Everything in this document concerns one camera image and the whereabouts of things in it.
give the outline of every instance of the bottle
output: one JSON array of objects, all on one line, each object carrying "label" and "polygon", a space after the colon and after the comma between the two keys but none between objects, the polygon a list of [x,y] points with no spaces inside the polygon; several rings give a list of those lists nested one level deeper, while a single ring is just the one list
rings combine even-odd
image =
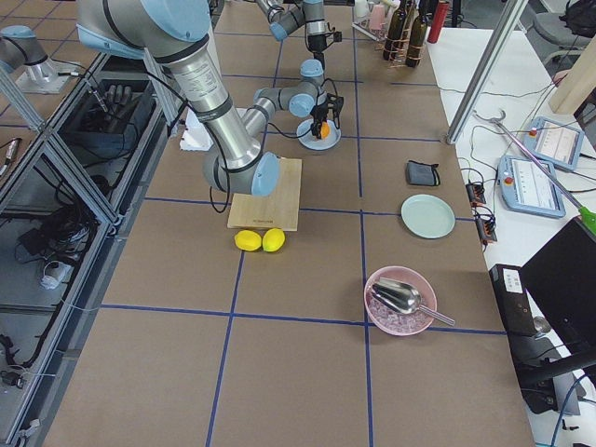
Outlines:
[{"label": "bottle", "polygon": [[427,18],[427,0],[420,0],[418,6],[418,17],[413,20],[412,31],[410,33],[410,44],[406,54],[406,65],[415,67],[420,63],[422,47],[427,36],[428,18]]},{"label": "bottle", "polygon": [[407,0],[401,0],[400,6],[393,12],[393,16],[391,17],[385,48],[383,49],[383,59],[386,61],[395,59],[393,51],[396,48],[396,41],[401,39],[403,26],[406,23],[406,2]]}]

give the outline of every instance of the metal scoop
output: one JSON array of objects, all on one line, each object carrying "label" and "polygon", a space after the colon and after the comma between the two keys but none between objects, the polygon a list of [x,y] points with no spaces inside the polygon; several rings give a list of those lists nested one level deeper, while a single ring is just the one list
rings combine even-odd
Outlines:
[{"label": "metal scoop", "polygon": [[396,281],[395,279],[381,278],[372,285],[372,290],[372,296],[376,300],[395,312],[412,314],[413,312],[420,310],[445,324],[450,326],[455,325],[454,319],[423,305],[420,292],[410,284]]}]

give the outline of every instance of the pink bowl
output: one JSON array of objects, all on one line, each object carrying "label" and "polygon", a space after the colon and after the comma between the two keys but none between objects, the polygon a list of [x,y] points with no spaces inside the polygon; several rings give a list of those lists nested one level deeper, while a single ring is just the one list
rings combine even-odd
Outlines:
[{"label": "pink bowl", "polygon": [[423,312],[412,314],[398,314],[387,306],[379,303],[371,295],[373,284],[379,278],[395,279],[405,282],[418,289],[422,296],[422,304],[437,310],[437,296],[428,281],[422,275],[407,267],[383,267],[374,272],[364,286],[364,306],[371,321],[382,331],[391,335],[414,335],[422,332],[432,323],[432,317]]}]

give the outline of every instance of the plate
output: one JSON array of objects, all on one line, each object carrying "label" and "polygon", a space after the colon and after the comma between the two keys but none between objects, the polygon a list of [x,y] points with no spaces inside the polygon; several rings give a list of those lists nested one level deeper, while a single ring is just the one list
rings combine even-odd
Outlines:
[{"label": "plate", "polygon": [[334,147],[342,137],[342,131],[335,126],[333,120],[328,119],[327,124],[329,124],[329,135],[327,135],[327,138],[317,140],[317,138],[313,137],[313,134],[309,131],[311,124],[313,124],[312,118],[307,119],[300,123],[296,130],[296,135],[303,135],[305,132],[308,132],[305,136],[298,139],[302,146],[307,149],[312,149],[313,151],[326,151],[327,149]]},{"label": "plate", "polygon": [[446,202],[428,194],[406,199],[401,205],[401,217],[415,235],[426,239],[447,236],[455,226],[455,215]]},{"label": "plate", "polygon": [[424,312],[399,314],[375,300],[371,294],[373,284],[379,278],[390,278],[405,282],[418,289],[422,297],[422,304],[437,310],[437,296],[428,281],[411,268],[401,266],[383,267],[374,272],[364,286],[364,306],[371,321],[380,330],[391,335],[414,335],[422,332],[432,323],[432,317]]}]

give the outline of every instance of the power strip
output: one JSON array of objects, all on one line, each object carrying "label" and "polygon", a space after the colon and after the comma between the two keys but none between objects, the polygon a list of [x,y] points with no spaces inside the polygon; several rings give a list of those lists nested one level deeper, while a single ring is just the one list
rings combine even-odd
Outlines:
[{"label": "power strip", "polygon": [[482,245],[488,245],[490,243],[496,242],[494,223],[490,223],[489,221],[482,219],[479,214],[474,217],[474,221],[476,222],[476,229],[478,230],[478,236],[481,239]]},{"label": "power strip", "polygon": [[477,205],[486,205],[486,197],[484,196],[484,187],[479,183],[466,184],[467,198],[472,207]]}]

